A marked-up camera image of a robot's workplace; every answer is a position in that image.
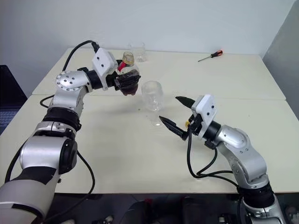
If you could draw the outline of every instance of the table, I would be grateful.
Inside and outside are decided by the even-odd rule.
[[[56,91],[55,79],[61,72],[72,49],[68,49],[33,91],[34,95],[52,95]],[[124,50],[110,50],[117,59]],[[68,70],[81,67],[92,69],[92,49],[79,49],[73,55]],[[148,51],[148,60],[136,63],[142,78],[139,83],[157,80],[165,94],[198,96],[213,94],[220,98],[285,99],[258,55],[224,54],[200,63],[209,54]],[[113,88],[95,90],[91,95],[121,95]]]
[[[0,136],[0,184],[17,149],[46,114],[39,105],[44,96],[31,96]],[[238,127],[250,137],[264,157],[275,192],[298,192],[299,121],[284,100],[216,98],[221,124]],[[173,96],[165,97],[162,116],[181,128],[191,115]],[[232,193],[233,185],[215,178],[196,180],[188,172],[187,142],[164,126],[153,126],[141,96],[85,96],[78,149],[91,165],[94,193]],[[192,167],[200,170],[214,153],[193,138]],[[219,154],[209,171],[229,169]],[[12,177],[21,171],[17,163]],[[234,179],[231,174],[225,177]],[[91,177],[78,159],[76,167],[62,175],[57,193],[86,193]]]

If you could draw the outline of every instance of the clear glass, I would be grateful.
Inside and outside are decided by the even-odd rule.
[[[162,86],[157,81],[148,81],[141,87],[143,102],[150,113],[148,118],[152,125],[160,126],[161,120],[159,119],[158,111],[164,105]]]
[[[134,55],[134,59],[137,62],[145,62],[145,44],[143,42],[132,42],[129,44],[130,51]]]

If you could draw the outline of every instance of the black cable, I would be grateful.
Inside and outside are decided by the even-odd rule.
[[[87,168],[88,168],[88,170],[90,172],[90,175],[92,176],[92,180],[93,180],[92,187],[90,188],[89,192],[83,198],[81,198],[78,202],[76,202],[73,206],[69,207],[68,209],[66,209],[63,212],[59,212],[56,215],[53,215],[53,216],[45,219],[44,223],[47,223],[47,222],[49,222],[49,221],[51,221],[53,219],[56,219],[57,217],[62,216],[64,214],[68,213],[69,211],[73,210],[75,207],[77,207],[79,204],[81,204],[83,201],[85,201],[90,196],[90,194],[92,193],[92,191],[94,189],[95,178],[94,178],[93,170],[91,169],[91,167],[89,166],[89,164],[87,163],[87,161],[83,158],[83,156],[79,153],[79,151],[77,151],[77,155],[82,160],[82,162],[87,166]]]
[[[7,172],[6,172],[6,175],[5,175],[5,180],[4,180],[4,183],[7,183],[10,181],[10,176],[11,176],[11,173],[13,171],[13,168],[14,168],[14,165],[15,163],[17,162],[19,156],[20,156],[20,153],[21,153],[21,150],[23,148],[23,145],[21,145],[21,147],[19,148],[19,150],[16,152],[16,154],[14,155],[13,159],[11,160],[10,164],[9,164],[9,167],[7,169]]]
[[[237,223],[242,224],[241,220],[241,202],[242,202],[242,197],[240,197],[238,201],[238,206],[237,206]]]
[[[62,71],[65,71],[65,70],[66,70],[66,67],[67,67],[68,63],[70,62],[70,59],[71,59],[72,55],[75,53],[75,51],[78,50],[78,48],[80,48],[80,47],[82,47],[83,45],[88,44],[88,43],[91,43],[91,44],[92,44],[93,49],[94,49],[94,51],[96,52],[96,48],[95,48],[95,46],[97,46],[97,47],[99,47],[99,46],[98,46],[97,43],[94,42],[94,41],[88,40],[88,41],[84,41],[84,42],[78,44],[76,47],[74,47],[73,50],[71,50],[70,55],[67,57],[67,59],[66,59],[66,61],[65,61],[64,68],[62,69]]]
[[[42,100],[39,102],[39,104],[40,104],[41,106],[45,107],[45,108],[48,108],[48,106],[45,105],[45,104],[43,104],[43,102],[44,102],[45,100],[47,100],[47,99],[52,98],[52,97],[54,97],[54,95],[51,95],[51,96],[49,96],[49,97],[46,97],[46,98],[42,99]]]
[[[237,185],[234,181],[232,181],[232,180],[230,180],[230,179],[228,179],[228,178],[225,178],[225,177],[223,177],[223,176],[218,176],[218,175],[216,175],[216,174],[223,174],[223,173],[232,173],[232,171],[230,171],[230,170],[221,170],[221,171],[216,171],[216,172],[212,172],[212,173],[209,173],[209,174],[199,174],[199,175],[196,175],[196,174],[192,171],[192,167],[191,167],[191,163],[190,163],[191,144],[192,144],[192,131],[189,130],[188,148],[187,148],[187,165],[188,165],[188,169],[189,169],[190,174],[191,174],[194,178],[196,178],[196,179],[201,179],[201,178],[204,178],[204,177],[214,177],[214,178],[218,178],[218,179],[225,180],[225,181],[227,181],[227,182],[229,182],[229,183],[235,185],[236,187],[238,187],[238,185]],[[215,152],[215,155],[216,155],[216,156],[214,156],[214,158],[213,158],[214,162],[215,162],[215,160],[216,160],[215,157],[217,157],[217,152]],[[206,169],[208,169],[212,164],[213,164],[212,162],[209,163],[207,166],[205,166],[203,169],[201,169],[201,171],[202,171],[202,170],[206,170]]]

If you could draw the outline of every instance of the floor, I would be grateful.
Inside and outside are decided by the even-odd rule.
[[[179,204],[185,196],[192,196],[200,199],[206,205],[206,218],[209,224],[216,224],[222,213],[236,214],[236,194],[107,194],[97,195],[97,199],[86,200],[70,213],[62,216],[53,223],[59,223],[67,219],[75,219],[76,224],[91,224],[94,220],[103,219],[109,215],[114,216],[113,224],[121,221],[128,208],[137,201],[151,198],[155,204],[170,208]],[[299,208],[299,193],[278,194],[281,208],[292,205]],[[55,195],[49,216],[65,210],[73,205],[78,198],[68,194]]]

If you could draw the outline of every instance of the yellow object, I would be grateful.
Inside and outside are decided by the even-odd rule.
[[[186,121],[185,126],[188,127],[190,125],[189,121]]]

